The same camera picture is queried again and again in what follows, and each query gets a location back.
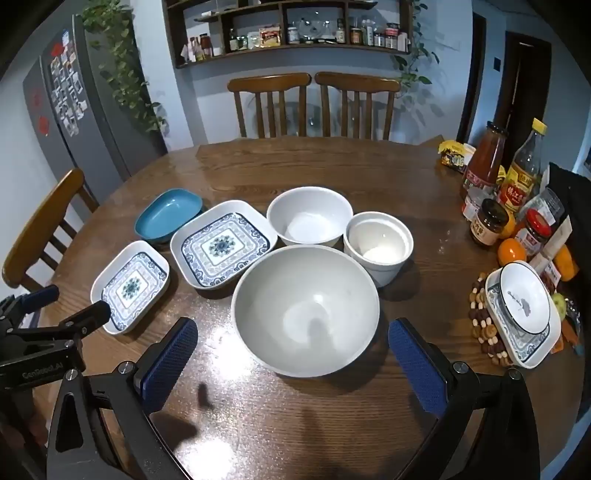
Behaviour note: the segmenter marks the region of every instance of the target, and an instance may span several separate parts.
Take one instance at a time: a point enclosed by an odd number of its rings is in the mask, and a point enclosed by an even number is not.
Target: refrigerator
[[[93,43],[106,45],[102,36],[85,31],[82,19],[73,15],[23,81],[33,130],[56,179],[74,167],[82,169],[85,186],[99,204],[167,152],[161,132],[147,132],[113,98],[99,65],[112,65],[114,58],[108,48]],[[139,53],[132,57],[142,76]],[[146,90],[143,94],[150,98]],[[83,221],[90,216],[78,196],[72,206]]]

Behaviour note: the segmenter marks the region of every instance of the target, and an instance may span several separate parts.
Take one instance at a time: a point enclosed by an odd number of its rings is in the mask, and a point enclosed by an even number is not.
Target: refrigerator door
[[[104,125],[100,103],[92,96],[92,76],[90,94],[85,85],[86,44],[79,52],[75,36],[73,24],[58,32],[41,54],[41,67],[71,157],[84,172],[91,194],[103,203],[129,177],[129,171],[112,136],[103,136],[103,131],[110,130]]]
[[[39,58],[25,77],[22,88],[31,117],[31,125],[39,141],[39,146],[51,171],[59,181],[77,165],[72,159],[70,150],[68,150],[57,125],[58,114],[55,110],[57,101],[49,97],[44,76],[44,69]],[[72,206],[83,222],[90,217],[90,211],[80,197],[74,197]]]

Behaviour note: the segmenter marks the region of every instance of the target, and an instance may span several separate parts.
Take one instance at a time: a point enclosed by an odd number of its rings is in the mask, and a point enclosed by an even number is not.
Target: round wooden table
[[[283,190],[322,185],[343,193],[355,212],[395,215],[413,233],[412,260],[379,292],[382,319],[370,347],[335,374],[283,378],[259,366],[230,323],[232,289],[202,296],[183,280],[167,249],[172,279],[157,305],[129,335],[101,329],[83,342],[86,373],[110,372],[124,360],[136,361],[180,316],[197,322],[199,344],[163,412],[154,416],[195,480],[393,478],[434,418],[422,410],[388,350],[389,320],[407,317],[450,360],[503,373],[470,335],[470,285],[496,263],[494,252],[469,238],[459,181],[439,165],[433,149],[392,142],[284,137],[176,151],[133,176],[92,215],[56,270],[60,300],[45,310],[42,323],[54,325],[89,305],[94,279],[137,239],[140,212],[173,187],[196,192],[207,207],[242,199],[265,212]],[[561,451],[574,425],[583,368],[583,358],[565,348],[524,372],[542,467]],[[55,382],[35,392],[47,417],[58,390]],[[450,469],[462,467],[479,419],[473,416]],[[115,424],[109,428],[119,435]]]

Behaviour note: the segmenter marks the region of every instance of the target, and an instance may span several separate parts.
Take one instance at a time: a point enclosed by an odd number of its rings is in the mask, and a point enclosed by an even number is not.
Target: blue bowl
[[[135,222],[135,233],[151,244],[169,242],[173,234],[195,218],[203,200],[185,190],[167,190],[150,203]]]

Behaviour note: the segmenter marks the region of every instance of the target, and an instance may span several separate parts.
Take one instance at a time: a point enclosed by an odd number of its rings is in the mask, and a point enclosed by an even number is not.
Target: white bowl
[[[322,187],[299,187],[283,192],[267,209],[267,220],[286,245],[320,244],[332,247],[353,217],[340,193]]]
[[[513,321],[526,332],[544,331],[550,321],[550,299],[530,267],[512,262],[501,269],[501,296]]]
[[[379,298],[367,272],[344,253],[293,245],[244,274],[231,315],[261,365],[289,377],[319,377],[367,348],[378,327]]]
[[[407,226],[382,212],[355,215],[347,225],[343,242],[345,253],[368,271],[378,287],[396,277],[414,248]]]

